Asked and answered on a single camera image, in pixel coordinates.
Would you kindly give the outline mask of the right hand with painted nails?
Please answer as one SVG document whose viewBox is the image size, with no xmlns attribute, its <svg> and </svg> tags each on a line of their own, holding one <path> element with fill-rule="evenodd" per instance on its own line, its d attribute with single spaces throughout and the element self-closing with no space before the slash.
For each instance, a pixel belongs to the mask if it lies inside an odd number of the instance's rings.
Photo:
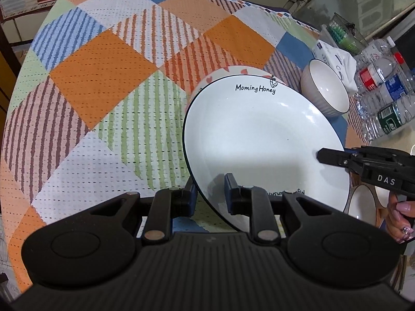
<svg viewBox="0 0 415 311">
<path fill-rule="evenodd" d="M 398 201 L 397 194 L 390 192 L 387 211 L 385 217 L 387 233 L 398 243 L 411 240 L 414 237 L 414 229 L 409 218 L 414 217 L 414 202 Z"/>
</svg>

